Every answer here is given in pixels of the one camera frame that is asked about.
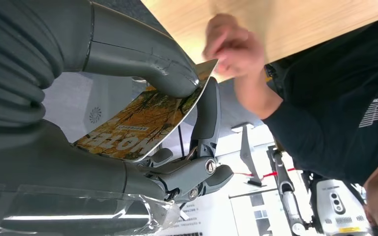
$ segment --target bolt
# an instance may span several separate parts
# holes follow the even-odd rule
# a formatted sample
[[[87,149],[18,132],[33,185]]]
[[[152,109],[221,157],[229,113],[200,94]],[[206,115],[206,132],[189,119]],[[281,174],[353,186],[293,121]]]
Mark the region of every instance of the bolt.
[[[215,169],[217,168],[217,165],[215,163],[215,161],[213,159],[209,159],[207,162],[206,162],[206,172],[208,174],[213,174],[215,172]]]
[[[300,223],[295,223],[292,225],[292,232],[296,235],[303,235],[305,233],[305,226]]]
[[[189,192],[189,199],[195,200],[198,197],[198,189],[194,188]]]

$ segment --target plastic wrap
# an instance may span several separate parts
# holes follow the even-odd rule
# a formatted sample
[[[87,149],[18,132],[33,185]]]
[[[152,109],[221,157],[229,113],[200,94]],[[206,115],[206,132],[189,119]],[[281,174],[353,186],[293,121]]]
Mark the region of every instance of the plastic wrap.
[[[0,185],[0,236],[147,235],[174,225],[177,205],[138,194]]]

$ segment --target wooden surface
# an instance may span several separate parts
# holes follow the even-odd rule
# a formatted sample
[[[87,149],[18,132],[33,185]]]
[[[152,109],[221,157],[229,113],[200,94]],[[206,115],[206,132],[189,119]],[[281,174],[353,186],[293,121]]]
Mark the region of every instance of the wooden surface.
[[[272,62],[378,20],[378,0],[142,0],[195,63],[205,28],[230,13],[255,32]]]

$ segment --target robotic arm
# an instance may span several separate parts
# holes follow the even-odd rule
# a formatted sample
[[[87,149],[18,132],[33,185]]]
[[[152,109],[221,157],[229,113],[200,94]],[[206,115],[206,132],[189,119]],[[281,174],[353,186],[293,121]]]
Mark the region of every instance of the robotic arm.
[[[191,201],[231,178],[215,159],[215,80],[197,105],[192,155],[168,162],[162,150],[137,168],[71,146],[42,119],[42,89],[64,71],[138,76],[174,97],[198,85],[176,42],[130,17],[87,0],[0,0],[0,234],[150,233],[167,221],[163,201]]]

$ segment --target person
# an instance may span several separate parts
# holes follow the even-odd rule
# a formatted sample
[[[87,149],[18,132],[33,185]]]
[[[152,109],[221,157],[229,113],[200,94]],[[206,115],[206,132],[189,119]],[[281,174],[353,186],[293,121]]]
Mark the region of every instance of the person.
[[[233,16],[210,20],[203,54],[301,168],[364,186],[378,226],[378,22],[299,53],[282,96],[265,82],[263,46]]]

